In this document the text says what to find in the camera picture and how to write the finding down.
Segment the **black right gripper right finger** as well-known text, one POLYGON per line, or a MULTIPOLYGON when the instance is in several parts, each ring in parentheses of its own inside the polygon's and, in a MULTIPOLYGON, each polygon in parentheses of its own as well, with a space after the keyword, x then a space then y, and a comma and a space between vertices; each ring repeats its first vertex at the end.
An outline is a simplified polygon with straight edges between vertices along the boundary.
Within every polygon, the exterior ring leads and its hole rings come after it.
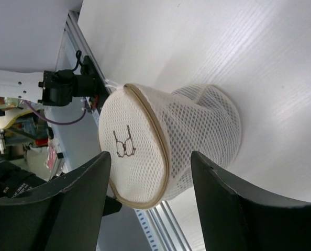
POLYGON ((200 152, 191 170, 206 250, 311 250, 311 203, 264 190, 200 152))

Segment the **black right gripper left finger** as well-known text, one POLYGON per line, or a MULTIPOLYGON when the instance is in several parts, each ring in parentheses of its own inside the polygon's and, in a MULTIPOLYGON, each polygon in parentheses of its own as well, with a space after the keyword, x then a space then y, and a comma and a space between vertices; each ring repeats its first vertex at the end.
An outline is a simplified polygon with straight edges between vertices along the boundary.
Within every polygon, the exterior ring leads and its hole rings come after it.
POLYGON ((13 198, 0 198, 0 250, 95 250, 111 157, 87 163, 13 198))

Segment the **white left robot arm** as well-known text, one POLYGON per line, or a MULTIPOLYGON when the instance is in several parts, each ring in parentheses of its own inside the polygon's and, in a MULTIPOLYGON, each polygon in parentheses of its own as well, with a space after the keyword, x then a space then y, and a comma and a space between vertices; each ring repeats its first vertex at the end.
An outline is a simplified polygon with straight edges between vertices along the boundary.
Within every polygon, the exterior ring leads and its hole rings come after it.
POLYGON ((94 76, 77 75, 72 70, 33 73, 0 70, 0 97, 62 107, 74 97, 91 97, 97 91, 94 76))

